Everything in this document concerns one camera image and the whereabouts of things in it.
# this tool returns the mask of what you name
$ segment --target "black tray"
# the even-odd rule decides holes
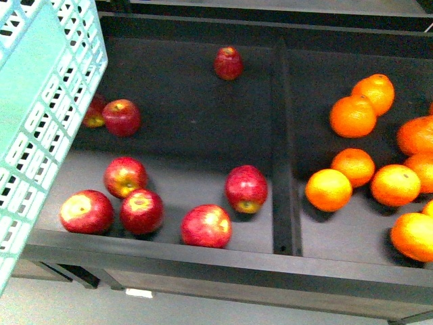
[[[145,126],[128,139],[80,129],[25,257],[433,305],[428,265],[404,258],[387,237],[398,215],[428,198],[390,213],[361,188],[347,207],[324,215],[303,196],[309,175],[349,145],[366,149],[378,166],[404,158],[393,142],[396,128],[425,114],[433,100],[431,37],[127,15],[105,16],[101,25],[109,66],[98,92],[137,102]],[[228,44],[246,66],[232,83],[212,71],[217,49]],[[337,137],[327,121],[332,104],[377,72],[395,84],[394,108],[371,136]],[[141,238],[118,221],[106,236],[66,233],[57,217],[63,201],[84,188],[105,192],[104,169],[123,154],[147,167],[149,187],[166,204],[164,227]],[[262,170],[270,189],[250,217],[234,213],[223,196],[227,173],[247,163]],[[119,201],[109,197],[118,211]],[[180,242],[181,218],[204,203],[222,205],[233,218],[226,249]]]

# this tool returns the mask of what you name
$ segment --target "apple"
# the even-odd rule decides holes
[[[187,245],[224,248],[231,237],[230,216],[215,204],[195,207],[182,220],[181,236]]]
[[[234,80],[244,71],[244,64],[237,49],[232,46],[218,50],[214,61],[216,75],[224,80]]]
[[[83,190],[71,195],[63,203],[59,218],[69,232],[102,234],[114,222],[114,209],[103,193]]]
[[[106,106],[105,98],[96,93],[89,104],[89,108],[83,118],[83,125],[90,128],[102,127],[105,124],[102,110]]]
[[[237,212],[256,213],[268,196],[266,178],[254,166],[236,167],[225,180],[225,195]]]
[[[150,234],[157,230],[164,220],[161,197],[149,190],[132,191],[120,207],[120,222],[134,235]]]
[[[115,100],[102,110],[107,130],[118,137],[129,137],[141,126],[138,107],[129,100]]]
[[[141,162],[123,156],[114,159],[104,172],[104,185],[117,198],[126,198],[129,193],[147,185],[147,173]]]

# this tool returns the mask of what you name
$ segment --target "mint green basket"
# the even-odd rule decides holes
[[[0,294],[108,59],[94,0],[0,1]]]

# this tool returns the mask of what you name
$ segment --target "fruit display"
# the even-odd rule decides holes
[[[340,137],[365,137],[376,125],[373,104],[364,95],[352,95],[338,100],[329,114],[331,128]]]
[[[375,165],[373,159],[364,150],[347,148],[334,157],[331,169],[343,173],[353,188],[359,188],[373,177]]]
[[[423,213],[401,215],[391,229],[391,241],[407,257],[433,262],[433,217]]]
[[[134,235],[146,235],[156,231],[164,221],[161,197],[149,190],[132,191],[122,202],[120,222]]]
[[[231,238],[230,216],[215,204],[195,207],[182,220],[182,241],[187,245],[224,248]]]
[[[107,130],[118,137],[130,137],[141,126],[138,107],[130,100],[114,100],[102,110]]]
[[[418,175],[421,181],[421,193],[433,193],[433,154],[421,152],[405,160],[404,165]]]
[[[417,174],[403,165],[387,165],[371,181],[373,197],[388,207],[401,207],[415,200],[421,190]]]
[[[352,89],[352,95],[364,95],[373,105],[376,116],[382,116],[394,103],[394,85],[384,74],[373,74],[359,81]]]
[[[254,166],[236,167],[227,176],[225,195],[237,212],[256,213],[268,196],[266,178]]]
[[[232,46],[218,50],[214,61],[214,70],[218,77],[232,81],[244,71],[244,63],[240,53]]]
[[[403,124],[397,132],[397,144],[407,156],[419,152],[433,154],[433,115],[417,117]]]
[[[103,193],[83,190],[74,193],[63,203],[59,218],[69,232],[102,234],[113,224],[114,210]]]
[[[235,80],[244,71],[242,57],[234,47],[220,48],[213,64],[214,77],[225,81]],[[359,198],[360,194],[365,194],[362,188],[371,194],[371,197],[364,195],[363,200],[373,200],[392,209],[414,202],[420,194],[433,193],[433,115],[408,118],[398,126],[394,145],[407,156],[405,160],[396,157],[395,161],[377,164],[369,154],[372,147],[366,145],[369,142],[365,139],[373,136],[381,121],[392,114],[396,89],[385,74],[366,76],[351,86],[350,92],[345,89],[346,93],[340,98],[335,97],[328,106],[328,131],[338,140],[339,146],[327,152],[330,160],[321,163],[322,168],[309,174],[305,182],[301,195],[312,210],[337,214],[346,208],[353,196]],[[433,113],[433,104],[427,111]],[[91,129],[105,125],[111,135],[132,137],[142,127],[140,108],[131,100],[107,103],[103,96],[96,95],[83,125]],[[164,195],[146,188],[147,170],[138,159],[130,156],[115,158],[106,167],[101,180],[114,197],[110,199],[120,200],[120,210],[114,211],[110,199],[101,192],[84,190],[73,194],[60,211],[62,225],[69,232],[100,235],[118,218],[124,230],[140,236],[158,233],[166,222],[170,223],[172,216],[170,209],[164,206]],[[183,212],[181,224],[177,226],[182,243],[208,248],[227,247],[233,235],[232,220],[242,214],[252,219],[254,216],[251,215],[259,214],[268,200],[268,187],[266,177],[254,165],[246,162],[231,166],[225,175],[224,186],[219,188],[224,201],[213,200],[199,205],[183,202],[188,212]],[[227,208],[222,207],[225,203],[228,203]],[[432,224],[433,200],[422,211],[398,217],[390,231],[390,241],[406,257],[421,262],[433,261]]]
[[[319,210],[335,212],[349,202],[352,185],[343,173],[322,169],[310,177],[305,187],[305,195]]]
[[[145,188],[147,173],[137,159],[123,156],[114,159],[104,173],[104,185],[117,198],[126,198],[133,190]]]

